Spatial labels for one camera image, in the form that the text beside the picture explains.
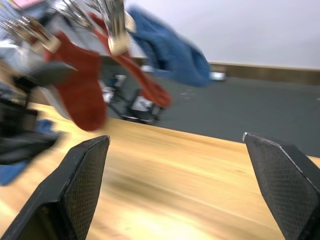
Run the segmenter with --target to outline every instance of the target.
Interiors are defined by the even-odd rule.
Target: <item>blue cloth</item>
[[[53,122],[47,119],[36,122],[36,131],[39,133],[52,133]],[[0,165],[0,186],[10,184],[28,167],[30,161],[25,160],[13,165]]]
[[[130,35],[145,53],[155,76],[192,87],[207,87],[213,82],[211,67],[199,49],[137,6],[127,12],[136,24],[136,32]]]

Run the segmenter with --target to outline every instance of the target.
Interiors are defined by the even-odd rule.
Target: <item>white wall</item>
[[[125,1],[166,21],[210,62],[320,68],[320,0]]]

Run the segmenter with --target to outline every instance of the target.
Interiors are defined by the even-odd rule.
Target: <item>blue towel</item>
[[[145,53],[155,76],[192,87],[207,87],[213,82],[211,67],[199,49],[137,6],[127,12],[136,24],[136,32],[130,35]]]
[[[47,119],[36,122],[36,131],[39,133],[52,133],[53,122]],[[0,165],[0,186],[10,184],[29,165],[30,161],[22,161],[13,165]]]

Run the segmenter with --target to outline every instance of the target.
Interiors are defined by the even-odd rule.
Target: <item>wooden table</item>
[[[284,239],[244,144],[117,119],[88,133],[50,106],[33,107],[67,135],[14,183],[0,188],[0,236],[71,147],[110,135],[88,240]]]

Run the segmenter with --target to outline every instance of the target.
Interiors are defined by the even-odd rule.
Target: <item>red sock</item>
[[[61,46],[54,53],[46,50],[44,60],[64,62],[77,71],[54,87],[73,122],[82,130],[95,131],[104,125],[107,108],[98,82],[101,56],[74,45],[63,32],[55,37]]]
[[[96,31],[94,34],[104,45],[108,54],[114,60],[116,60],[118,63],[124,66],[129,71],[129,73],[131,73],[135,77],[135,79],[140,83],[142,87],[141,95],[145,97],[147,100],[152,101],[163,108],[168,107],[171,103],[171,96],[169,95],[169,93],[165,89],[163,89],[158,83],[156,83],[148,74],[146,74],[140,69],[140,67],[132,60],[128,51],[121,55],[112,55],[108,44],[109,34],[104,21],[92,12],[89,13],[89,16],[105,32],[105,35],[98,31]]]

